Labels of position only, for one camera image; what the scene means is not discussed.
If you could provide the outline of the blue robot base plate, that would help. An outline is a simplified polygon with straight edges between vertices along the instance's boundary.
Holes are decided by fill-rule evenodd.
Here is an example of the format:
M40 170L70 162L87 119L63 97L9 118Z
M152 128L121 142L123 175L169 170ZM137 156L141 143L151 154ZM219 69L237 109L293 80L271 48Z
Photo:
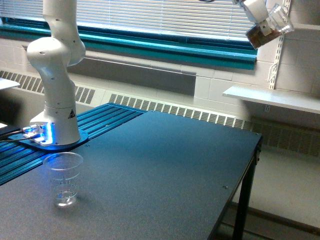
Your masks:
M67 145L42 146L42 145L40 145L30 139L18 140L17 142L20 145L23 145L27 148L32 148L35 150L42 150L42 151L51 152L51 153L67 152L67 151L71 151L71 150L73 150L73 149L75 149L75 148L77 148L77 147L79 147L89 141L88 133L86 133L83 130L80 130L79 133L80 133L80 140L75 143L71 143L71 144L67 144Z

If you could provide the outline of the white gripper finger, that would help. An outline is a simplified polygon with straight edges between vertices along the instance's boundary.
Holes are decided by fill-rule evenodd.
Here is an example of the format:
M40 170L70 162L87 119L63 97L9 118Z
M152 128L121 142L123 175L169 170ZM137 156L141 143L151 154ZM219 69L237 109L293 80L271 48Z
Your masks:
M271 33L271 28L266 20L260 22L258 25L263 35L269 35Z

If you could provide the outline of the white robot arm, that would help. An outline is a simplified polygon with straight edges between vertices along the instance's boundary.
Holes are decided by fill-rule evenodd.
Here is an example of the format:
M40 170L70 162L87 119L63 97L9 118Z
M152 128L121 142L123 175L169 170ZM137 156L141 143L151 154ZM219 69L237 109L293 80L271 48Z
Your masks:
M27 58L42 80L44 110L30 121L31 130L24 136L49 149L81 140L75 84L67 68L84 59L86 47L77 26L77 1L45 0L43 17L51 36L32 41L27 47Z

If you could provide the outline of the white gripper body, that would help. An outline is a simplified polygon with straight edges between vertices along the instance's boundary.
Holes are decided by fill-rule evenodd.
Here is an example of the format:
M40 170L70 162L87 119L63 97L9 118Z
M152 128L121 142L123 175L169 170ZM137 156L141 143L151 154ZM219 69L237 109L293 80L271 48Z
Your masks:
M233 0L232 3L243 8L250 22L261 23L269 16L268 9L263 0Z

